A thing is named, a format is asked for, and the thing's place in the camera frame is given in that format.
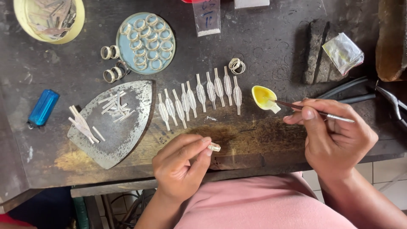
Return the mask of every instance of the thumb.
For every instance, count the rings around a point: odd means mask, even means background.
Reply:
[[[324,120],[314,108],[305,106],[301,110],[301,115],[310,143],[323,146],[332,141],[326,130]]]
[[[192,164],[187,174],[191,181],[199,182],[199,184],[202,182],[202,179],[209,168],[211,155],[212,151],[208,148],[199,153],[196,161]]]

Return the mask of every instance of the clear plastic bag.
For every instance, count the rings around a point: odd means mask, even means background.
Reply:
[[[342,75],[363,63],[365,54],[344,33],[322,45],[329,58]]]
[[[192,0],[197,36],[221,33],[220,0]]]

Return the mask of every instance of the pink shirt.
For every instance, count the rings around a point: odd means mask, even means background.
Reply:
[[[301,173],[202,184],[176,229],[352,228],[319,202]]]

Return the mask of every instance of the workbench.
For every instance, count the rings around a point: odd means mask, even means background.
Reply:
[[[316,97],[338,84],[301,83],[307,27],[318,18],[339,24],[364,51],[364,64],[351,70],[350,77],[368,74],[374,79],[374,49],[379,30],[377,4],[377,0],[278,0],[271,1],[266,9],[235,11],[232,1],[222,1],[221,33],[196,37],[192,6],[181,0],[84,1],[86,19],[82,32],[72,42],[53,45],[26,34],[13,14],[12,1],[6,0],[0,4],[3,13],[0,130],[4,136],[0,206],[8,211],[48,187],[76,185],[81,191],[73,196],[154,187],[151,159],[181,133],[211,136],[222,147],[219,153],[212,154],[211,170],[204,181],[310,170],[304,157],[305,129],[282,121],[291,114],[291,109],[282,107],[277,114],[261,110],[253,101],[251,88],[265,86],[279,100],[294,102]],[[99,51],[102,46],[115,44],[123,20],[137,12],[156,13],[169,23],[177,43],[174,58],[158,74],[130,73],[108,84],[102,73],[114,66],[116,60],[103,60]],[[191,117],[186,130],[182,125],[175,127],[170,120],[171,131],[167,132],[158,112],[156,93],[175,88],[180,94],[181,83],[187,80],[196,93],[195,74],[199,73],[202,80],[209,71],[213,78],[213,68],[218,68],[223,76],[223,67],[233,57],[247,66],[238,75],[243,94],[241,115],[237,116],[235,105],[222,107],[219,98],[217,109],[213,110],[207,99],[207,112],[203,113],[198,103],[197,118]],[[104,170],[68,140],[66,135],[71,126],[68,107],[83,108],[113,86],[141,79],[151,79],[154,84],[154,107],[146,130],[122,162]],[[206,88],[206,80],[201,82]],[[27,117],[44,89],[59,93],[60,99],[46,125],[30,130]],[[339,96],[363,92],[364,87],[359,86]],[[388,118],[386,105],[379,108],[377,103],[380,99],[353,105],[379,135],[378,143],[362,162],[402,157],[406,150],[405,143],[399,140],[403,135]]]

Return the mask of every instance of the blue lighter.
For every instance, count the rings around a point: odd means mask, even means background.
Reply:
[[[54,108],[59,94],[45,89],[41,96],[39,97],[37,104],[35,105],[33,111],[28,117],[27,123],[30,125],[29,128],[40,127],[45,124],[49,118],[52,109]]]

